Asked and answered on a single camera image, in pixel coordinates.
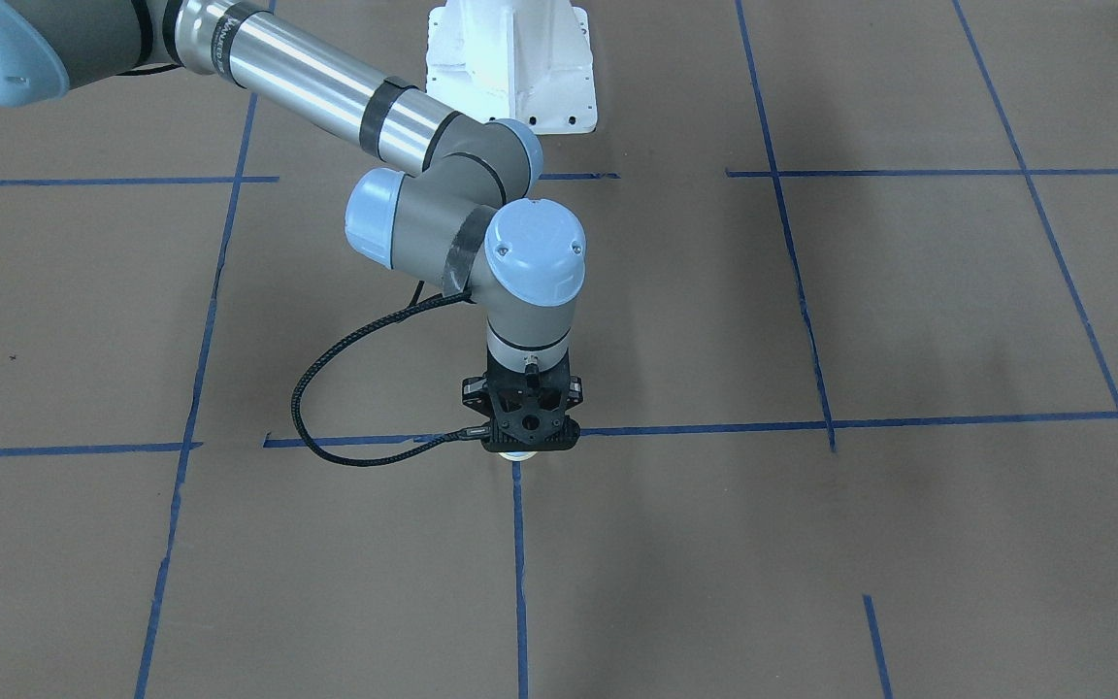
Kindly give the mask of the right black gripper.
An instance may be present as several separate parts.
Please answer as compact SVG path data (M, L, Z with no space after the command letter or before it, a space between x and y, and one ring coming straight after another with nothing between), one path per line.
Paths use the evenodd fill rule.
M506 367L485 351L485 372L462 382L463 406L480 415L495 416L525 407L527 399L534 399L540 409L571 409L584 402L584 385L571 372L571 356L567 352L555 366L542 370Z

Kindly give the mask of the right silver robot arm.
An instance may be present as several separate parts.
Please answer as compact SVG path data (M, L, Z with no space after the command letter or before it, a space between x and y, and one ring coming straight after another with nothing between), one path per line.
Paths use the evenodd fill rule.
M585 235L563 205L532 198L543 154L531 129L479 123L249 1L0 1L0 106L155 65L220 77L375 155L347 239L484 306L491 358L472 402L544 425L576 406Z

